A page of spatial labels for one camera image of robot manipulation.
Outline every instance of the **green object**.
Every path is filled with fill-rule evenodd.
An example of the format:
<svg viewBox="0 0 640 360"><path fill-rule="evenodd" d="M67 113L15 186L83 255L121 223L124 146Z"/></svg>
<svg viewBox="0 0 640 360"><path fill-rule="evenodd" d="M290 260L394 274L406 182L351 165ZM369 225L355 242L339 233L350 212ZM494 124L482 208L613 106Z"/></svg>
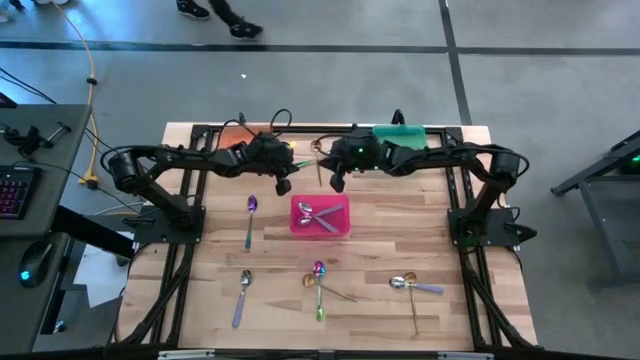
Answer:
<svg viewBox="0 0 640 360"><path fill-rule="evenodd" d="M373 135L381 143L386 140L415 150L427 147L427 134L422 125L376 125Z"/></svg>
<svg viewBox="0 0 640 360"><path fill-rule="evenodd" d="M297 166L298 168L302 169L305 166L311 165L312 162L313 162L313 160L301 161L299 163L293 164L293 166Z"/></svg>
<svg viewBox="0 0 640 360"><path fill-rule="evenodd" d="M324 321L324 309L318 306L316 310L316 320Z"/></svg>

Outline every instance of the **computer mouse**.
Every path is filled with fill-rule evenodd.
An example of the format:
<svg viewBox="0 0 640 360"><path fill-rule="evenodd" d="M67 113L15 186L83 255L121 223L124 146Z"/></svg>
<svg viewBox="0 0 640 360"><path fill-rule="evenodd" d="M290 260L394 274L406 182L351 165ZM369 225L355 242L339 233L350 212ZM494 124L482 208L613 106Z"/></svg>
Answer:
<svg viewBox="0 0 640 360"><path fill-rule="evenodd" d="M27 248L18 267L20 285L32 288L42 283L47 275L52 248L53 244L47 241L34 242Z"/></svg>

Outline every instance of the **keyboard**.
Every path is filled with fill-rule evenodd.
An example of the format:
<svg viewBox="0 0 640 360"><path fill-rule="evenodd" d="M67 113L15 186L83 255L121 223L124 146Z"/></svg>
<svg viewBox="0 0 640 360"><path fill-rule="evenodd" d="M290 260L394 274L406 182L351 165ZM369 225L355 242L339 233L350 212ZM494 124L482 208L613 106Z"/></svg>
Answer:
<svg viewBox="0 0 640 360"><path fill-rule="evenodd" d="M0 220L20 220L40 176L40 169L0 166Z"/></svg>

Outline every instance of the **yellow cable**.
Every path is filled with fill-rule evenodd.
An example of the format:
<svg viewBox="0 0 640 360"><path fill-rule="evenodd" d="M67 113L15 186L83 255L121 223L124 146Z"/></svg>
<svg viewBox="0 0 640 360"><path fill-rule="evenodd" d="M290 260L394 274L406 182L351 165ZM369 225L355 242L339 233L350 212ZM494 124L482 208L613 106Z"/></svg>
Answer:
<svg viewBox="0 0 640 360"><path fill-rule="evenodd" d="M91 74L89 75L89 78L95 79L95 66L93 64L93 56L91 55L91 50L89 50L89 46L87 46L87 42L85 41L84 37L80 33L80 30L78 30L78 28L73 24L73 22L67 17L67 14L65 14L64 10L62 10L62 8L60 8L60 6L58 6L58 4L56 4L55 1L52 1L51 3L56 7L56 9L58 9L60 14L64 16L64 18L67 20L69 25L71 25L73 30L75 30L76 34L78 34L78 37L80 37L80 41L82 41L82 46L84 46L84 49L87 51L87 55L89 56L89 63L91 64ZM89 99L87 100L87 104L89 106L93 105L93 86L94 86L93 84L89 83ZM91 151L91 161L89 162L89 168L87 169L87 172L84 175L84 179L80 179L78 181L83 185L87 184L86 180L93 180L96 183L98 182L98 177L93 174L93 166L96 160L96 152L98 149L98 125L96 124L96 118L93 116L93 109L91 111L91 115L89 116L89 119L91 120L91 126L93 127L93 133L95 134L95 136L93 138L93 150Z"/></svg>

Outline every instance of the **gold spoon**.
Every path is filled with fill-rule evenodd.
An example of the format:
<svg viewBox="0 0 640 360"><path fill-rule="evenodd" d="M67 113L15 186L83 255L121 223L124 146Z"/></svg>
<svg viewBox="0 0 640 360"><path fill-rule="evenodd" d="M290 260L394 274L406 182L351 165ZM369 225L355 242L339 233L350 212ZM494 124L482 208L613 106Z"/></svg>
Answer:
<svg viewBox="0 0 640 360"><path fill-rule="evenodd" d="M408 284L415 284L418 277L416 273L408 272L404 274L404 280ZM413 312L413 326L416 328L416 335L418 335L418 317L416 315L416 302L413 300L413 288L409 287L409 296L411 296L411 311Z"/></svg>
<svg viewBox="0 0 640 360"><path fill-rule="evenodd" d="M315 276L313 276L313 274L305 274L302 277L302 285L306 288L310 288L310 287L314 287L318 284L318 281L316 279ZM338 296L342 296L343 298L347 299L347 300L351 300L353 302L358 302L356 299L349 297L345 294L341 294L333 289L330 289L328 287L326 287L325 285L321 285L323 289L327 290L327 291L331 291L332 293L338 295Z"/></svg>

